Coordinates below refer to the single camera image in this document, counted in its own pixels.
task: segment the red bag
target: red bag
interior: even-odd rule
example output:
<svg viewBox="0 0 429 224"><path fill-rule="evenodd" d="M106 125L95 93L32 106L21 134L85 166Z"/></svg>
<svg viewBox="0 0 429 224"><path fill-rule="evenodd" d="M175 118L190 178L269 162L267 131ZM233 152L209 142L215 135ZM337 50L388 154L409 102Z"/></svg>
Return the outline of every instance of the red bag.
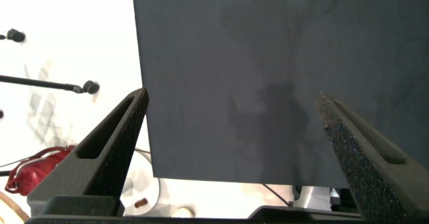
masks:
<svg viewBox="0 0 429 224"><path fill-rule="evenodd" d="M5 190L27 196L75 146L47 148L21 161L9 174ZM42 157L50 152L58 152Z"/></svg>

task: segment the dark gray board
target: dark gray board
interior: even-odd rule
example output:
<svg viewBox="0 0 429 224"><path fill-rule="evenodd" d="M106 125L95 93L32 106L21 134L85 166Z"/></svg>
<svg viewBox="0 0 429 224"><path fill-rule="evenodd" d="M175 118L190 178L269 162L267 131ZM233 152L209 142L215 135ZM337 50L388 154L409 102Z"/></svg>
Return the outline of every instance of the dark gray board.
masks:
<svg viewBox="0 0 429 224"><path fill-rule="evenodd" d="M347 186L341 99L429 167L429 0L134 0L154 174Z"/></svg>

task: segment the white wall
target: white wall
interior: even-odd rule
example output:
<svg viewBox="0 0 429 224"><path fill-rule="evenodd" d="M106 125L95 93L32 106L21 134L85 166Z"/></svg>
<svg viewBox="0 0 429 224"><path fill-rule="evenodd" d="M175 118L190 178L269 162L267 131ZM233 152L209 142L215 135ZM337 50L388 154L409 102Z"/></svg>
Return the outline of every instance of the white wall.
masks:
<svg viewBox="0 0 429 224"><path fill-rule="evenodd" d="M101 89L93 97L0 82L5 112L0 165L61 144L59 139L78 143L124 96L141 87L133 0L0 0L0 34L12 27L27 39L23 44L0 41L0 74L26 77L27 67L30 78L77 85L94 80ZM34 113L30 100L35 95L41 99ZM45 142L35 137L37 130ZM141 148L147 149L147 136L143 139ZM4 184L1 178L0 187ZM26 205L25 198L11 197Z"/></svg>

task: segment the black knob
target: black knob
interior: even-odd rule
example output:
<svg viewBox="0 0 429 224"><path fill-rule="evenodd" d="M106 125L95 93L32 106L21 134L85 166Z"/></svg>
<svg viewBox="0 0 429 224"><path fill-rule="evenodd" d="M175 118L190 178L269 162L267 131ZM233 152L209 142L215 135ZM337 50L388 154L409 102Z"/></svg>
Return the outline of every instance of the black knob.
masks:
<svg viewBox="0 0 429 224"><path fill-rule="evenodd" d="M96 82L89 80L85 82L85 84L83 85L83 89L84 91L92 95L99 91L100 85Z"/></svg>
<svg viewBox="0 0 429 224"><path fill-rule="evenodd" d="M10 29L7 32L6 38L8 40L13 40L14 42L20 43L20 42L23 42L25 40L25 34L15 30L15 29Z"/></svg>

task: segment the small brown object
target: small brown object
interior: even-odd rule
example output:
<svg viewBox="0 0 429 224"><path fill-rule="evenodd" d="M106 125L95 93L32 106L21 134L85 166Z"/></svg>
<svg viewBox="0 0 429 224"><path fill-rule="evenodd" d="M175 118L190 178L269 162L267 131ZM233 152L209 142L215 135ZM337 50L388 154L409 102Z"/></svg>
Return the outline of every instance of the small brown object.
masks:
<svg viewBox="0 0 429 224"><path fill-rule="evenodd" d="M134 203L134 207L135 208L139 208L139 207L142 207L142 206L144 206L146 204L147 204L147 199L143 198L140 201L137 201L136 203Z"/></svg>

